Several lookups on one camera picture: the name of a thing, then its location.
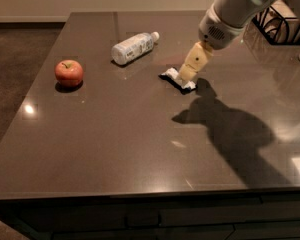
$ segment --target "apple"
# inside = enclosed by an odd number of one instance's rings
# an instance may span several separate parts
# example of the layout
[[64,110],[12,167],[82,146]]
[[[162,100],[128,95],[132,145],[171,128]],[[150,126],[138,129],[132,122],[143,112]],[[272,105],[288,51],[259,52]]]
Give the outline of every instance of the apple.
[[60,61],[56,65],[54,73],[60,85],[64,87],[76,87],[83,79],[83,68],[75,60]]

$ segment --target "bottle cap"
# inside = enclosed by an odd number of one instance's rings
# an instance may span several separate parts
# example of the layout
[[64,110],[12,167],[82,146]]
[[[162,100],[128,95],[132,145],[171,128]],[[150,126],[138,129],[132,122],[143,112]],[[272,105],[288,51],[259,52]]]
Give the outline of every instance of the bottle cap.
[[155,43],[159,40],[160,35],[158,32],[153,32],[153,33],[151,33],[151,37],[152,37],[153,42]]

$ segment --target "table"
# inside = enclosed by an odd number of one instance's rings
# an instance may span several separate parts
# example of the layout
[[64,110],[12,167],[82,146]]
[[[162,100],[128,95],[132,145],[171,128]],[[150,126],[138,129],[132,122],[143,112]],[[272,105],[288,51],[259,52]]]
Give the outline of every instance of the table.
[[[250,24],[182,95],[158,75],[203,15],[71,14],[0,144],[2,221],[33,239],[300,238],[300,47]],[[153,31],[152,52],[112,61]],[[75,91],[62,59],[84,66]]]

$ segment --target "plastic bottle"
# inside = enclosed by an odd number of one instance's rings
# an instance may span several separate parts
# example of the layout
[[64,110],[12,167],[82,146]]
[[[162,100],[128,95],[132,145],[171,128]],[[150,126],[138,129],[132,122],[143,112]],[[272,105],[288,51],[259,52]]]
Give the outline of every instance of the plastic bottle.
[[153,32],[151,34],[141,33],[130,37],[129,39],[112,47],[112,58],[117,64],[125,65],[140,57],[142,54],[151,51],[154,43],[158,41],[158,39],[158,32]]

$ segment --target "white bottle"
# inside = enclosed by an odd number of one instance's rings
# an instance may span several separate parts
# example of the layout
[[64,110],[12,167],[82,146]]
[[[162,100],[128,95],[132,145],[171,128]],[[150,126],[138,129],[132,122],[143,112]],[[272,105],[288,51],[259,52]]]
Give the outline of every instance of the white bottle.
[[158,39],[158,32],[135,35],[113,46],[111,56],[117,64],[125,65],[140,57],[142,54],[151,51],[154,43],[158,41]]

